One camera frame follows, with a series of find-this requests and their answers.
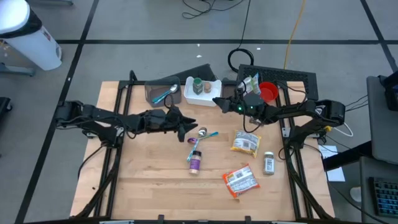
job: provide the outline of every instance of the table leg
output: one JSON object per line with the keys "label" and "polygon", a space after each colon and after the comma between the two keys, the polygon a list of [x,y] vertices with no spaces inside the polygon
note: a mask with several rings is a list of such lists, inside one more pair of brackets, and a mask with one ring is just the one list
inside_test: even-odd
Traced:
{"label": "table leg", "polygon": [[372,141],[324,159],[323,168],[325,171],[336,169],[358,161],[361,156],[372,157]]}

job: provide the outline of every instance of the white tray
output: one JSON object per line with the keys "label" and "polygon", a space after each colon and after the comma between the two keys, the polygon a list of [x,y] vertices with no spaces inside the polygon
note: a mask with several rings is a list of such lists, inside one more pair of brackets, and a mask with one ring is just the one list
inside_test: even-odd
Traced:
{"label": "white tray", "polygon": [[213,102],[214,97],[221,97],[222,91],[222,82],[220,80],[216,80],[213,82],[209,81],[202,81],[203,84],[208,82],[211,83],[211,92],[205,93],[204,91],[197,95],[193,92],[193,78],[188,77],[187,81],[185,82],[185,90],[184,90],[184,97],[187,99],[187,103],[194,104],[194,105],[202,105],[202,106],[216,106],[216,103]]}

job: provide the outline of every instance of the snack bag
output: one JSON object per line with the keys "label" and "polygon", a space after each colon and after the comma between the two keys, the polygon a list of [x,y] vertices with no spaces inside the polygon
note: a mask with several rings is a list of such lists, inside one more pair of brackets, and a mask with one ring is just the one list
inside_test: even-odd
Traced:
{"label": "snack bag", "polygon": [[257,157],[257,151],[260,146],[261,136],[246,133],[245,131],[235,130],[235,140],[232,145],[232,151],[245,152]]}
{"label": "snack bag", "polygon": [[[257,95],[261,94],[261,90],[259,87],[259,74],[257,73],[255,76],[253,77],[246,77],[243,82],[246,84],[246,92],[243,93],[243,96],[245,96],[246,94],[250,93],[250,92],[254,92]],[[238,88],[241,88],[244,90],[244,85],[243,83],[240,83],[238,85]]]}
{"label": "snack bag", "polygon": [[234,198],[252,188],[260,187],[254,174],[251,172],[249,164],[241,169],[224,174],[223,179],[226,187]]}

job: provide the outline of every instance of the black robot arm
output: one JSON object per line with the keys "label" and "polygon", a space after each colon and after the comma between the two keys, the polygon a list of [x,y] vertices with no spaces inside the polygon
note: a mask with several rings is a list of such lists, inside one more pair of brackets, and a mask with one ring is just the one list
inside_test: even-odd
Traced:
{"label": "black robot arm", "polygon": [[[178,132],[178,140],[184,141],[185,133],[198,125],[195,119],[184,117],[179,108],[171,105],[169,111],[147,110],[140,114],[122,115],[85,105],[80,101],[65,101],[57,107],[55,120],[58,127],[75,126],[87,136],[98,136],[109,146],[120,144],[122,132],[135,134],[173,131]],[[110,124],[103,126],[97,122]]]}
{"label": "black robot arm", "polygon": [[223,113],[236,112],[257,120],[261,124],[272,124],[280,119],[296,116],[311,116],[311,121],[303,126],[290,129],[287,146],[295,149],[303,148],[307,136],[321,131],[326,126],[337,127],[344,124],[345,106],[332,100],[307,100],[295,105],[275,107],[268,105],[254,93],[243,96],[235,94],[229,98],[213,98]]}

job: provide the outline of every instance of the white trash can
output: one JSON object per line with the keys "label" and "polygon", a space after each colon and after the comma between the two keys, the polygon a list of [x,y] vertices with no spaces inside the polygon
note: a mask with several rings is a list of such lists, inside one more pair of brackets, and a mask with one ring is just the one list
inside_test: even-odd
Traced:
{"label": "white trash can", "polygon": [[0,0],[0,39],[43,70],[61,65],[62,50],[25,0]]}

